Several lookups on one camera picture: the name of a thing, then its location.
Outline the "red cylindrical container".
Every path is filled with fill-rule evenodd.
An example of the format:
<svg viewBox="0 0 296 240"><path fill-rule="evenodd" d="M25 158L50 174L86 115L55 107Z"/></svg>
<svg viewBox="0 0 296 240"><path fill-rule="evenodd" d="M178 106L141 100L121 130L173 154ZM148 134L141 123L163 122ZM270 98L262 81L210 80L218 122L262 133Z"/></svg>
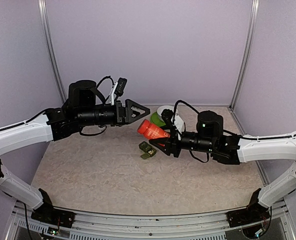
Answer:
<svg viewBox="0 0 296 240"><path fill-rule="evenodd" d="M147 119L142 121L142 123L137 128L137 132L148 140L169 138L171 136L168 132L154 123L151 123Z"/></svg>

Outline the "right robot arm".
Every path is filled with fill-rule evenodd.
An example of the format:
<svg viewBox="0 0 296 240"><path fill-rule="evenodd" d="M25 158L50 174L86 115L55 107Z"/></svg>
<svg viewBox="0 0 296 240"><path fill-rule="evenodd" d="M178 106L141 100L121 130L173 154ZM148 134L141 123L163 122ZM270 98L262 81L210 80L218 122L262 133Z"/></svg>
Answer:
<svg viewBox="0 0 296 240"><path fill-rule="evenodd" d="M224 165L239 165L262 160L291 160L293 164L269 185L256 190L244 210L244 218L254 222L276 201L296 190L296 131L273 136L239 135L224 130L221 115L207 110L197 115L196 131L180 132L165 109L162 119L170 131L169 137L155 138L149 143L167 156L178 157L181 150L206 153Z"/></svg>

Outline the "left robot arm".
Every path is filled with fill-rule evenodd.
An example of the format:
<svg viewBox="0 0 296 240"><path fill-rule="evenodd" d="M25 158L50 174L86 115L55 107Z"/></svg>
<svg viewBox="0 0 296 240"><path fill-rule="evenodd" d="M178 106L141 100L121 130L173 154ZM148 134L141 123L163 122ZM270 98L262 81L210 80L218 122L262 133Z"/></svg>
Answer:
<svg viewBox="0 0 296 240"><path fill-rule="evenodd" d="M0 157L38 143L59 141L78 133L87 126L100 128L132 124L150 114L150 109L126 99L123 95L127 79L119 78L112 85L109 97L99 91L93 80L79 80L69 85L68 98L61 107L47 108L30 119L0 128ZM13 175L0 159L0 190L29 206L45 221L58 218L49 195Z"/></svg>

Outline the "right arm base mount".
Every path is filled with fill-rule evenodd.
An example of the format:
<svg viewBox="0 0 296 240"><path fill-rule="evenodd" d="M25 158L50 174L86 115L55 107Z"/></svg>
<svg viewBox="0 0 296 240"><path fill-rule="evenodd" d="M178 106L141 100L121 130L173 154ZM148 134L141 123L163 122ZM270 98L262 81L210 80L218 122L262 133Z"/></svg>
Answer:
<svg viewBox="0 0 296 240"><path fill-rule="evenodd" d="M260 188L252 193L249 204L242 209L228 211L226 213L230 228L248 225L269 219L271 214L268 207L259 204Z"/></svg>

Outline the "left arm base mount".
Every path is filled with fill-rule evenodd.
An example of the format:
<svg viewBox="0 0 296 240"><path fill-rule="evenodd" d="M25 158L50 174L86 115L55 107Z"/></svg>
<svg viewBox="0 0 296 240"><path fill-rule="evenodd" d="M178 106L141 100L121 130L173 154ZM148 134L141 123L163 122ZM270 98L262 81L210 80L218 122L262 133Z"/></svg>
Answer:
<svg viewBox="0 0 296 240"><path fill-rule="evenodd" d="M41 188L38 190L42 196L42 205L32 211L31 218L43 223L71 229L75 220L75 213L55 208L48 193Z"/></svg>

